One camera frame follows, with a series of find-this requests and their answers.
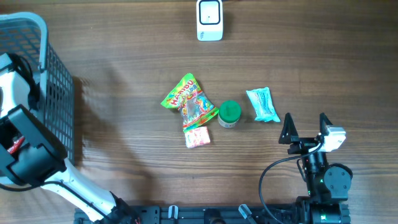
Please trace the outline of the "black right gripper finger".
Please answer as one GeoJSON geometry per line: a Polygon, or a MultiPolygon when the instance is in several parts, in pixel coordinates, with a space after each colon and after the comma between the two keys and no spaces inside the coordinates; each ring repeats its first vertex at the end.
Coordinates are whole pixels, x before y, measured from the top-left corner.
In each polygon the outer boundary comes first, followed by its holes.
{"type": "Polygon", "coordinates": [[[320,114],[320,132],[322,135],[326,136],[329,134],[328,128],[332,126],[332,122],[328,119],[325,113],[320,114]]]}
{"type": "Polygon", "coordinates": [[[292,144],[293,142],[297,142],[299,140],[299,135],[296,130],[294,121],[290,113],[285,114],[284,118],[284,126],[282,128],[282,132],[280,134],[279,144],[292,144]]]}

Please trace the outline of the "mint wet wipes packet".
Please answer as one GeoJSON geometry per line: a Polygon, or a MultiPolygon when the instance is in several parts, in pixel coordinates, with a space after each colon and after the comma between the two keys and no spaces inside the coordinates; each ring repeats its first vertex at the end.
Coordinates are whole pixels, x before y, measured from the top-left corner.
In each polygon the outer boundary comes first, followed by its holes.
{"type": "Polygon", "coordinates": [[[247,90],[246,94],[256,113],[256,117],[254,118],[255,121],[280,122],[280,118],[277,115],[272,102],[269,87],[247,90]]]}

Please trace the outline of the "green lid small jar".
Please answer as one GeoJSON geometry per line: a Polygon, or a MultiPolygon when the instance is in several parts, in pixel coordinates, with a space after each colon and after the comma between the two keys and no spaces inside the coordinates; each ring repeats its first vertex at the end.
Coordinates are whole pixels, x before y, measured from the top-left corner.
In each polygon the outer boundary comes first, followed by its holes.
{"type": "Polygon", "coordinates": [[[241,117],[241,107],[233,100],[224,101],[218,112],[218,122],[224,128],[233,128],[241,117]]]}

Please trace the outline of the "small orange white box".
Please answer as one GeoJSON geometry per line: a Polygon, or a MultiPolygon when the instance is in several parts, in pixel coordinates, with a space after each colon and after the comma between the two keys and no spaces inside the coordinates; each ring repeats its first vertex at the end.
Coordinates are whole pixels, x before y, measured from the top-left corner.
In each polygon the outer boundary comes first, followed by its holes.
{"type": "Polygon", "coordinates": [[[201,126],[185,133],[185,144],[188,148],[203,146],[210,142],[210,135],[206,126],[201,126]]]}

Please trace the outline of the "green Haribo candy bag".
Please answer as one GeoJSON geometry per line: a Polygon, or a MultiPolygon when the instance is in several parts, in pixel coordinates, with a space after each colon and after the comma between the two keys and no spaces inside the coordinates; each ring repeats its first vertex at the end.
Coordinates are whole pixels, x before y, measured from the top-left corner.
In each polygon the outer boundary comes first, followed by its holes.
{"type": "Polygon", "coordinates": [[[180,112],[185,133],[202,126],[219,112],[219,109],[206,97],[192,73],[186,74],[180,80],[161,105],[180,112]]]}

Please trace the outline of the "red snack stick packet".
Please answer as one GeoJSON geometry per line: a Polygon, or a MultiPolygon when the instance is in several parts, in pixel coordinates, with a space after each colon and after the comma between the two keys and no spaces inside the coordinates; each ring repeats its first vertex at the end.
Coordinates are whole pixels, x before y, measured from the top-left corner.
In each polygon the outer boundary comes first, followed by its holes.
{"type": "Polygon", "coordinates": [[[7,151],[9,154],[14,154],[15,152],[17,152],[20,147],[22,146],[23,142],[25,140],[25,137],[21,137],[18,140],[14,141],[14,144],[12,145],[12,147],[10,147],[7,151]]]}

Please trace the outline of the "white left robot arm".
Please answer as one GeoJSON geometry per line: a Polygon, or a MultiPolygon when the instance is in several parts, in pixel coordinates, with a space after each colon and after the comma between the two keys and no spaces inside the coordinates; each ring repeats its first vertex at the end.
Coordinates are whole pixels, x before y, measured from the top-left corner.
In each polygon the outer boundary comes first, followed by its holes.
{"type": "Polygon", "coordinates": [[[40,90],[27,61],[1,55],[1,172],[15,185],[3,190],[42,188],[58,194],[93,223],[140,223],[121,198],[82,175],[67,157],[61,141],[32,113],[40,90]]]}

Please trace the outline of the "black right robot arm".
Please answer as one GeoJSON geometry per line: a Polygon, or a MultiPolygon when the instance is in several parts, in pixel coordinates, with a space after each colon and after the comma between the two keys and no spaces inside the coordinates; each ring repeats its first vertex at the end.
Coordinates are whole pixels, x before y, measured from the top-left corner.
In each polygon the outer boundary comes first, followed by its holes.
{"type": "Polygon", "coordinates": [[[279,143],[288,144],[288,154],[297,154],[302,162],[300,173],[308,196],[297,197],[294,203],[295,223],[350,224],[348,191],[352,170],[343,164],[329,164],[328,152],[338,149],[346,140],[346,131],[335,126],[325,113],[320,114],[320,132],[314,138],[298,135],[290,113],[284,118],[279,143]]]}

